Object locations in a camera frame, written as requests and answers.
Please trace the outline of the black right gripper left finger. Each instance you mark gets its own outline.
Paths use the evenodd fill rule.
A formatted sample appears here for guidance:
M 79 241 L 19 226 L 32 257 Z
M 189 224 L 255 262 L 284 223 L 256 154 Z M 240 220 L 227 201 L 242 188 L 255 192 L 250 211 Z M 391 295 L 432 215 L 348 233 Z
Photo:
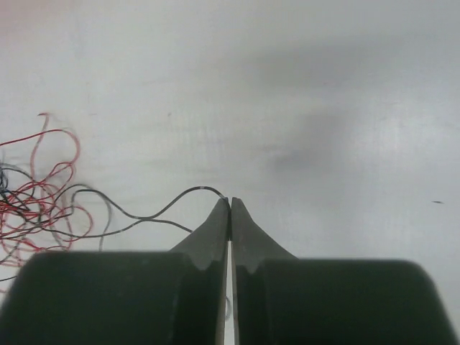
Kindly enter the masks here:
M 3 344 L 222 344 L 230 207 L 166 252 L 48 252 L 1 307 Z

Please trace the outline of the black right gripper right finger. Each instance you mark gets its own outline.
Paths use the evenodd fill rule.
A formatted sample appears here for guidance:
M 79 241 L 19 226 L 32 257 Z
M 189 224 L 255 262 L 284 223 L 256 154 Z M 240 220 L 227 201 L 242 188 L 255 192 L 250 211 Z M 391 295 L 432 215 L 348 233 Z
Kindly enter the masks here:
M 298 258 L 231 202 L 237 344 L 457 344 L 436 286 L 398 259 Z

